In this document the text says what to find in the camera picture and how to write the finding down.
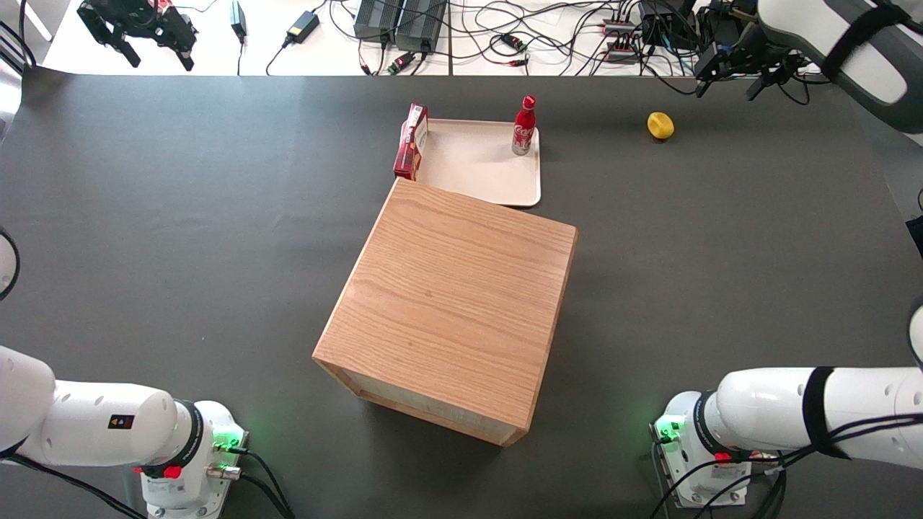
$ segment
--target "black velcro strap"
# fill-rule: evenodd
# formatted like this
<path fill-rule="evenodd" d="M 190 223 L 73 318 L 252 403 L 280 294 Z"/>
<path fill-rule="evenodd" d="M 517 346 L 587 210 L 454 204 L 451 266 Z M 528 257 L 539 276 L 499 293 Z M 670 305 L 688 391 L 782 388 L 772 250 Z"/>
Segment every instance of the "black velcro strap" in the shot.
<path fill-rule="evenodd" d="M 827 379 L 831 374 L 833 374 L 833 368 L 827 366 L 815 368 L 811 372 L 801 399 L 801 414 L 805 420 L 805 429 L 808 430 L 810 443 L 818 453 L 848 460 L 849 456 L 833 443 L 830 430 L 827 429 L 827 413 L 823 408 L 823 394 L 827 389 Z"/>
<path fill-rule="evenodd" d="M 10 448 L 8 448 L 8 449 L 5 449 L 5 450 L 3 450 L 3 451 L 0 451 L 0 460 L 6 459 L 6 458 L 12 456 L 13 454 L 15 454 L 16 451 L 19 450 L 19 447 L 22 447 L 22 445 L 23 445 L 23 444 L 26 442 L 26 440 L 28 440 L 28 439 L 29 439 L 28 437 L 27 437 L 27 438 L 23 438 L 22 441 L 20 441 L 19 443 L 16 443 L 16 444 L 13 445 L 12 447 L 10 447 Z"/>
<path fill-rule="evenodd" d="M 910 15 L 902 8 L 890 3 L 881 4 L 862 13 L 827 54 L 827 58 L 821 63 L 821 72 L 833 81 L 840 75 L 843 63 L 859 45 L 870 40 L 879 30 L 909 19 Z"/>

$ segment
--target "wood grain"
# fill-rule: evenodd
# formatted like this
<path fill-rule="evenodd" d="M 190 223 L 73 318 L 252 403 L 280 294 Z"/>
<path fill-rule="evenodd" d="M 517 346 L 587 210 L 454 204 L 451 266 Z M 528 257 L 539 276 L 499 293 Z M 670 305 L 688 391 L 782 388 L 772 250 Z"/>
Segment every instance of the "wood grain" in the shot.
<path fill-rule="evenodd" d="M 341 380 L 351 391 L 496 443 L 519 438 L 532 422 L 576 240 L 571 225 L 398 179 L 313 357 L 337 378 L 348 375 L 332 367 L 408 393 Z M 465 413 L 487 420 L 478 426 Z M 516 430 L 486 427 L 495 422 Z"/>

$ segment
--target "black tabletop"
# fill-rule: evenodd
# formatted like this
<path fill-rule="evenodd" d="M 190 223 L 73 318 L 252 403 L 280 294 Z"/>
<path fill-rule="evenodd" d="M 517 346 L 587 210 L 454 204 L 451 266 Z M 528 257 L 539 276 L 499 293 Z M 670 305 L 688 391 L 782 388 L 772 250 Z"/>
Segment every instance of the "black tabletop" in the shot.
<path fill-rule="evenodd" d="M 59 379 L 226 404 L 302 518 L 646 517 L 647 424 L 673 394 L 742 368 L 912 363 L 923 262 L 850 102 L 830 88 L 808 107 L 778 91 L 747 103 L 746 87 L 697 100 L 644 78 L 31 71 L 0 148 L 0 223 L 23 258 L 0 344 Z M 502 450 L 361 402 L 310 356 L 409 104 L 511 120 L 526 93 L 542 131 L 531 211 L 581 239 L 532 431 Z M 651 111 L 676 121 L 667 143 Z M 68 472 L 125 495 L 118 469 Z M 919 517 L 921 484 L 817 455 L 792 469 L 782 517 Z M 762 493 L 714 516 L 746 517 Z M 0 508 L 115 517 L 14 467 Z M 235 485 L 225 517 L 273 516 Z"/>

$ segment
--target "yellow lemon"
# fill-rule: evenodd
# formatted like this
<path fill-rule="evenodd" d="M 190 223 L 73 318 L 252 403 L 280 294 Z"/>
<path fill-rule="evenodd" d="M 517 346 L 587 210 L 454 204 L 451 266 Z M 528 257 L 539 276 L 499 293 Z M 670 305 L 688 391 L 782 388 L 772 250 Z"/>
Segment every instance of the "yellow lemon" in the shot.
<path fill-rule="evenodd" d="M 647 116 L 647 130 L 655 139 L 667 140 L 675 129 L 673 119 L 663 112 L 654 112 Z"/>

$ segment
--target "red bottle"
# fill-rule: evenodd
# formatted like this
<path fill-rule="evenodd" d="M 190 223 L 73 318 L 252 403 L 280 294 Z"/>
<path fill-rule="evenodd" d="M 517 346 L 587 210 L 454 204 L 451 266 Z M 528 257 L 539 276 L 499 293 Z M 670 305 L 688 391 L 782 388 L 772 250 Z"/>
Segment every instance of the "red bottle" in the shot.
<path fill-rule="evenodd" d="M 531 95 L 522 100 L 522 109 L 516 114 L 513 124 L 513 153 L 525 155 L 532 146 L 532 134 L 535 132 L 535 98 Z"/>

